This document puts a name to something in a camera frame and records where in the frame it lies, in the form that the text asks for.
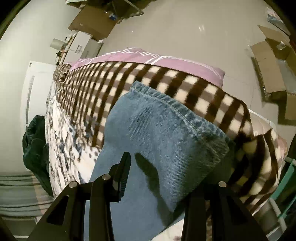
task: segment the brown cardboard box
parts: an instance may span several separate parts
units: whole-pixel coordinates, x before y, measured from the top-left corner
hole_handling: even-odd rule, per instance
[[[266,100],[286,99],[284,118],[296,120],[296,54],[287,36],[263,26],[259,28],[266,39],[251,49],[260,68]]]
[[[107,38],[114,28],[116,20],[102,9],[86,5],[70,24],[70,30],[79,30],[92,35],[96,41]]]

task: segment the blanket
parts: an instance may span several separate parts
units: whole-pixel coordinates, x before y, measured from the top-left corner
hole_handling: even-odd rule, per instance
[[[277,133],[270,129],[254,136],[245,103],[221,88],[201,77],[149,64],[101,62],[72,71],[70,68],[69,64],[57,67],[53,99],[63,115],[58,125],[67,122],[71,128],[71,135],[63,137],[61,130],[57,135],[63,140],[71,139],[72,147],[75,147],[69,148],[72,153],[66,154],[72,166],[85,165],[81,162],[87,153],[95,162],[97,156],[93,156],[93,152],[99,154],[103,147],[109,111],[118,98],[128,92],[132,83],[139,81],[181,102],[218,126],[236,143],[236,162],[228,184],[252,213],[276,189],[284,159]],[[52,140],[49,143],[57,146]],[[50,157],[50,162],[55,163],[55,160]],[[59,171],[50,168],[51,171],[54,179]],[[65,175],[64,179],[65,183],[69,181]]]

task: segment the metal screw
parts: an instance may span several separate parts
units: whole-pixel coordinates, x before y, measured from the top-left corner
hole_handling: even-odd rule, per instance
[[[73,181],[69,183],[69,187],[74,188],[77,186],[77,182]]]
[[[111,176],[109,175],[109,174],[104,174],[103,176],[102,176],[102,179],[103,180],[109,180],[111,178]]]
[[[226,187],[226,182],[224,182],[224,181],[220,181],[220,182],[218,183],[218,185],[219,185],[220,187],[224,188],[224,187]]]

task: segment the blue object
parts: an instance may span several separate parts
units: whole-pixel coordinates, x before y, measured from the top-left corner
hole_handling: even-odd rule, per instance
[[[103,150],[90,181],[108,173],[123,152],[131,154],[124,197],[110,203],[116,241],[151,240],[183,218],[181,201],[216,165],[234,158],[234,143],[218,127],[137,81],[112,108],[104,133]]]

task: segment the tiled floor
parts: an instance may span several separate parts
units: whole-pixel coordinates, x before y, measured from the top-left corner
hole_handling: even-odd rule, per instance
[[[277,30],[266,7],[263,0],[157,0],[144,15],[117,24],[100,53],[140,47],[219,67],[226,92],[277,124],[278,107],[261,100],[249,48],[265,39],[258,24]],[[277,125],[277,131],[290,146],[296,127]]]

